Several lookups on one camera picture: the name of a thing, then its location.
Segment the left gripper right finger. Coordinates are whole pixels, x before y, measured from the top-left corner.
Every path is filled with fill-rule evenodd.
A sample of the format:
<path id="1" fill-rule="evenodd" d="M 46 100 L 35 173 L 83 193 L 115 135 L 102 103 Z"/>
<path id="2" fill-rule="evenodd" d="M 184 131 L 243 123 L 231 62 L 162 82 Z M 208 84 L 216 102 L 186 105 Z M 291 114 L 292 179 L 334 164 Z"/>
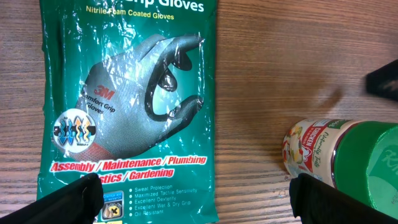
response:
<path id="1" fill-rule="evenodd" d="M 302 224 L 395 224 L 395 218 L 308 174 L 290 181 L 289 195 L 293 216 Z"/>

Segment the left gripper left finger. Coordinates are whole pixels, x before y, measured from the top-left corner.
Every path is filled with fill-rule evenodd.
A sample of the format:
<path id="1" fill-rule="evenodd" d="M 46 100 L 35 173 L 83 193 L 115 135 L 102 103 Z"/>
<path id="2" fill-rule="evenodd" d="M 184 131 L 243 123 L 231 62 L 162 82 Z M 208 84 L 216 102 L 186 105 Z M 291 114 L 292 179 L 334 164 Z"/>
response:
<path id="1" fill-rule="evenodd" d="M 1 224 L 91 224 L 103 208 L 99 176 L 87 174 L 1 218 Z"/>

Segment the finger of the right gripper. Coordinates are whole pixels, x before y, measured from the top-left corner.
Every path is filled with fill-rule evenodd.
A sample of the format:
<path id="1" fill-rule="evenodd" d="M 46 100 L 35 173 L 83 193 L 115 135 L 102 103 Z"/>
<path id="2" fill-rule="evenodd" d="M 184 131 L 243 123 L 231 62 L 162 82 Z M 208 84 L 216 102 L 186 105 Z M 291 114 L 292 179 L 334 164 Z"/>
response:
<path id="1" fill-rule="evenodd" d="M 372 95 L 397 101 L 397 60 L 367 74 L 365 87 Z"/>

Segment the green lid jar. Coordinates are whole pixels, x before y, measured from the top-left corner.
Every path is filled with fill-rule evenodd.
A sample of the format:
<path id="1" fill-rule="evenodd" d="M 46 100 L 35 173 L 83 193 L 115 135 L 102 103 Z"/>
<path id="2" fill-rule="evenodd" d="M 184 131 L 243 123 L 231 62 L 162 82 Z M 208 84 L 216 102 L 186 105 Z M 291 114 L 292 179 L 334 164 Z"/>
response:
<path id="1" fill-rule="evenodd" d="M 293 177 L 306 173 L 397 218 L 397 124 L 350 119 L 305 119 L 282 141 Z"/>

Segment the green 3M gloves packet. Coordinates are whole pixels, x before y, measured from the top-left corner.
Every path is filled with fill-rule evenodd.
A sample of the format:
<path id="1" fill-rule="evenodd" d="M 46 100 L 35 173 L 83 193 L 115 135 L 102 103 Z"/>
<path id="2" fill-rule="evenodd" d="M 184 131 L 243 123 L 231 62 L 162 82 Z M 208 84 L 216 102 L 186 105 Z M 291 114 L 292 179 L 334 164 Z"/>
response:
<path id="1" fill-rule="evenodd" d="M 41 0 L 37 197 L 99 176 L 100 223 L 215 223 L 214 0 Z"/>

